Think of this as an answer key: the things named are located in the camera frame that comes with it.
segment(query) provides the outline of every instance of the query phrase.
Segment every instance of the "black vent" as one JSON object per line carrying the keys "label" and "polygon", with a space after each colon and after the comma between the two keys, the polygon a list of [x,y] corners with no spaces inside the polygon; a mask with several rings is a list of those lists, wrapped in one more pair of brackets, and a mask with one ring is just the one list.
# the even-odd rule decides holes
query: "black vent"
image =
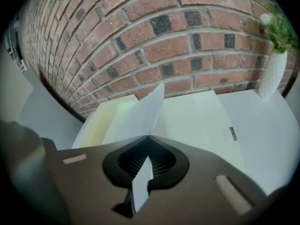
{"label": "black vent", "polygon": [[151,160],[154,177],[166,173],[176,163],[175,156],[169,150],[151,139],[146,139],[121,154],[118,158],[118,165],[134,178],[147,156]]}

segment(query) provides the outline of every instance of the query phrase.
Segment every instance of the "dark brick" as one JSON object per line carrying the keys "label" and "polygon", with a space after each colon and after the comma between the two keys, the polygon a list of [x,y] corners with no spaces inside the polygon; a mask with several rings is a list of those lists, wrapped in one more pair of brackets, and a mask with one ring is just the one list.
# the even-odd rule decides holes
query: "dark brick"
{"label": "dark brick", "polygon": [[237,92],[237,91],[243,91],[245,88],[243,88],[243,84],[235,84],[234,86],[233,86],[233,91],[234,92]]}
{"label": "dark brick", "polygon": [[82,8],[80,8],[76,13],[77,20],[80,21],[84,17],[84,15],[85,15],[85,11]]}
{"label": "dark brick", "polygon": [[246,89],[247,89],[247,90],[249,90],[249,89],[254,89],[255,85],[256,85],[256,82],[249,82],[249,83],[247,84]]}
{"label": "dark brick", "polygon": [[112,66],[110,66],[106,71],[111,78],[115,78],[119,76],[117,70]]}
{"label": "dark brick", "polygon": [[228,81],[227,78],[222,78],[222,79],[220,80],[220,83],[225,83],[225,82],[227,82],[227,81]]}
{"label": "dark brick", "polygon": [[189,27],[202,25],[200,13],[196,11],[184,12],[184,17]]}
{"label": "dark brick", "polygon": [[162,66],[161,71],[165,77],[174,76],[174,66],[172,63]]}
{"label": "dark brick", "polygon": [[191,68],[193,71],[199,71],[202,68],[202,58],[195,58],[191,60]]}
{"label": "dark brick", "polygon": [[125,46],[125,44],[123,43],[123,41],[120,37],[116,38],[116,43],[117,43],[119,49],[121,50],[121,52],[126,51],[126,46]]}
{"label": "dark brick", "polygon": [[171,30],[171,22],[168,15],[161,15],[150,20],[155,35]]}
{"label": "dark brick", "polygon": [[201,39],[200,34],[194,33],[192,34],[192,40],[193,40],[193,50],[197,51],[201,49]]}
{"label": "dark brick", "polygon": [[96,68],[92,64],[89,64],[89,70],[93,73],[96,71]]}
{"label": "dark brick", "polygon": [[84,81],[84,76],[82,76],[82,75],[79,75],[79,76],[78,76],[78,78],[79,78],[79,80],[80,80],[81,82],[83,82],[83,81]]}
{"label": "dark brick", "polygon": [[263,56],[257,56],[256,57],[255,67],[261,68],[262,65],[263,65],[262,60],[263,60]]}
{"label": "dark brick", "polygon": [[137,60],[139,61],[139,64],[144,64],[144,60],[142,58],[142,52],[141,52],[141,50],[136,51],[135,52],[135,56],[136,56]]}
{"label": "dark brick", "polygon": [[109,87],[109,86],[106,86],[105,89],[109,92],[109,93],[112,93],[113,90]]}
{"label": "dark brick", "polygon": [[235,47],[235,35],[234,34],[225,34],[224,35],[224,46],[225,46],[225,48],[234,48]]}
{"label": "dark brick", "polygon": [[64,37],[65,37],[65,39],[66,39],[67,41],[69,41],[69,39],[70,39],[70,34],[69,34],[67,31],[65,31],[65,32],[64,32]]}

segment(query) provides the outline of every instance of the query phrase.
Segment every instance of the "beige slot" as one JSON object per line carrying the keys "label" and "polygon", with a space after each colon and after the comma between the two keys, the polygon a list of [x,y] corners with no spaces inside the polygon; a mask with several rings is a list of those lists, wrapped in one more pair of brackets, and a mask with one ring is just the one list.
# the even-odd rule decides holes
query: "beige slot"
{"label": "beige slot", "polygon": [[84,160],[84,159],[86,159],[86,155],[81,154],[81,155],[76,156],[76,157],[70,157],[70,158],[63,159],[62,161],[64,162],[64,164],[70,164],[70,163],[79,162],[79,161]]}
{"label": "beige slot", "polygon": [[232,183],[224,175],[219,175],[215,179],[220,190],[223,192],[233,209],[239,214],[243,215],[250,211],[252,206],[248,201],[238,192]]}

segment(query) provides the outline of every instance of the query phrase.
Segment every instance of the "white card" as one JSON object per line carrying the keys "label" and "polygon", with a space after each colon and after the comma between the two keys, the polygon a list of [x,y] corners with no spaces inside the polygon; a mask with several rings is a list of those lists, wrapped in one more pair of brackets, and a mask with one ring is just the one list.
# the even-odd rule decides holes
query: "white card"
{"label": "white card", "polygon": [[149,157],[146,158],[140,171],[132,181],[132,193],[135,212],[138,212],[149,197],[148,182],[153,179],[152,163]]}

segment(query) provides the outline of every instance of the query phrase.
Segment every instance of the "gray wall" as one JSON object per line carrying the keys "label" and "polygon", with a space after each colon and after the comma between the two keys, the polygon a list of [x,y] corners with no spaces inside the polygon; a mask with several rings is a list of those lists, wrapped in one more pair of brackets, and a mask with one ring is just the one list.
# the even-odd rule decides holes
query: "gray wall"
{"label": "gray wall", "polygon": [[17,121],[34,130],[40,137],[53,140],[58,150],[70,149],[82,122],[51,96],[32,70],[23,74],[33,86],[33,91]]}
{"label": "gray wall", "polygon": [[4,40],[0,44],[0,119],[15,121],[32,92],[32,85],[20,73],[18,65],[8,54]]}

